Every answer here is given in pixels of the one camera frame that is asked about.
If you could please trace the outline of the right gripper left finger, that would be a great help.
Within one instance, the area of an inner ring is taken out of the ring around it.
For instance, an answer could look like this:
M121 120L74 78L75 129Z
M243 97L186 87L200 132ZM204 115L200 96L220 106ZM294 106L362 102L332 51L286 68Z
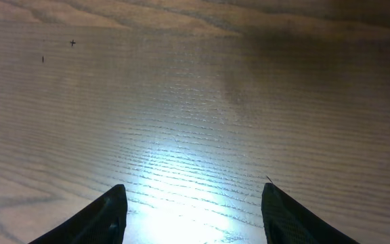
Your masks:
M125 186L117 184L30 244L122 244L127 211Z

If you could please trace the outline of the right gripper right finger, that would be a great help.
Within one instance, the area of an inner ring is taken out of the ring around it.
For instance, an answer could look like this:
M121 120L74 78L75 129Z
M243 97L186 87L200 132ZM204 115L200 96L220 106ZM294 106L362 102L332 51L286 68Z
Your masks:
M271 244L358 244L272 183L264 186L261 212Z

